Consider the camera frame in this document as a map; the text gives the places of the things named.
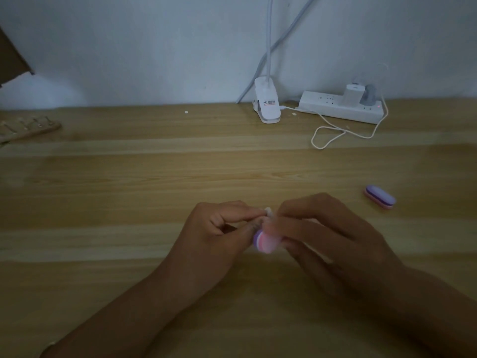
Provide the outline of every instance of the wooden board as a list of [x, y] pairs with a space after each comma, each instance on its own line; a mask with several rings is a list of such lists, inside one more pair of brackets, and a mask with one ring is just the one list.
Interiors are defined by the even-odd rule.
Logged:
[[[146, 276], [200, 201], [276, 208], [327, 191], [381, 230], [407, 264], [477, 298], [477, 101], [389, 107], [374, 139], [344, 136], [324, 151], [310, 145], [322, 125], [316, 116], [283, 111], [280, 123], [264, 125], [249, 104], [48, 111], [61, 130], [0, 149], [1, 355], [33, 356]], [[362, 195], [371, 183], [397, 198], [393, 210]], [[283, 251], [251, 249], [150, 353], [246, 355], [429, 352], [338, 307]]]

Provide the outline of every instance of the wood grain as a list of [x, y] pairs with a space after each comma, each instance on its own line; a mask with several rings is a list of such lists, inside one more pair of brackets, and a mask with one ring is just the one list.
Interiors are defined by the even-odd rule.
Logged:
[[[1, 355], [34, 356], [146, 276], [200, 201], [277, 208], [327, 191], [382, 231], [407, 264], [477, 298], [477, 101], [389, 107], [375, 138], [345, 136], [324, 151], [309, 141], [322, 125], [316, 116], [283, 111], [280, 123], [266, 126], [248, 104], [45, 111], [62, 130], [0, 149]], [[393, 210], [362, 195], [370, 183], [396, 196]], [[430, 353], [337, 306], [283, 251], [250, 249], [150, 352], [245, 355]]]

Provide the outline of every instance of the forearm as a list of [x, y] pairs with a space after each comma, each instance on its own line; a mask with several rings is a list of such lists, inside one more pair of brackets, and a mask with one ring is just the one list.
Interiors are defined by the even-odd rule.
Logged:
[[140, 357], [181, 310], [158, 270], [69, 333], [46, 358]]
[[409, 274], [407, 328], [445, 357], [477, 357], [477, 302], [423, 271]]

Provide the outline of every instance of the white power strip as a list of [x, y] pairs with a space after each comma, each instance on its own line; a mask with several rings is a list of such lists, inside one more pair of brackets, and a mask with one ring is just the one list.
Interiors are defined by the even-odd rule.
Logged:
[[343, 100], [342, 95], [304, 91], [298, 109], [303, 111], [309, 110], [329, 117], [372, 124], [378, 124], [383, 119], [384, 110], [380, 101], [376, 101], [376, 104], [373, 106], [362, 105], [359, 102], [353, 106], [344, 104], [349, 103]]

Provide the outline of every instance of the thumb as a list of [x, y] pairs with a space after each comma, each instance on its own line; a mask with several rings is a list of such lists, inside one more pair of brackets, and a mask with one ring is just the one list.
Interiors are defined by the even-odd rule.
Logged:
[[253, 235], [261, 228], [267, 217], [259, 217], [249, 221], [246, 225], [237, 228], [235, 231], [223, 235], [227, 249], [234, 255], [239, 255], [252, 245]]

